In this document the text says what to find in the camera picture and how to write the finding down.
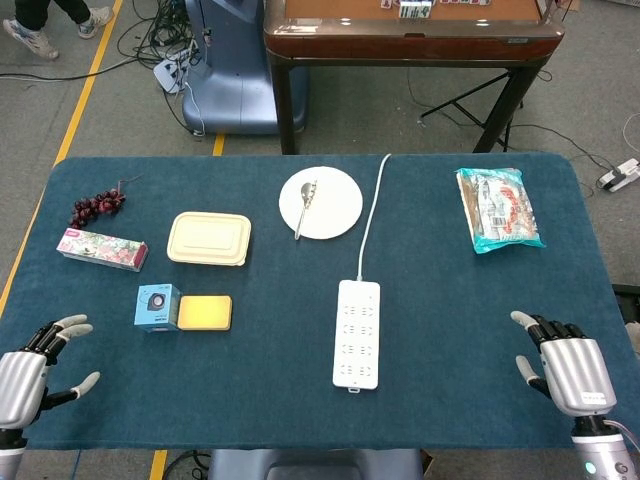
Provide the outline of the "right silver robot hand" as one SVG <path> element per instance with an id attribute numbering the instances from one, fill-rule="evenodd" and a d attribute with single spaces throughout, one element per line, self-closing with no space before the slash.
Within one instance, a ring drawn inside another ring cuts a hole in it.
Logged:
<path id="1" fill-rule="evenodd" d="M 572 323 L 521 311 L 513 311 L 510 317 L 527 332 L 540 356 L 542 376 L 525 356 L 516 357 L 516 366 L 531 388 L 574 418 L 604 415 L 616 406 L 616 394 L 596 340 Z"/>

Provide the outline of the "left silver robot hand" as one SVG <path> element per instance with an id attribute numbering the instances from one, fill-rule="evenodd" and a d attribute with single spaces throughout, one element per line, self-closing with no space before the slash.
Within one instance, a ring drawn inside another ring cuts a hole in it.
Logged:
<path id="1" fill-rule="evenodd" d="M 1 357 L 1 428 L 22 430 L 51 410 L 85 396 L 99 381 L 98 371 L 80 384 L 50 393 L 49 371 L 57 364 L 61 351 L 75 337 L 93 331 L 85 314 L 76 314 L 40 327 L 21 348 Z"/>

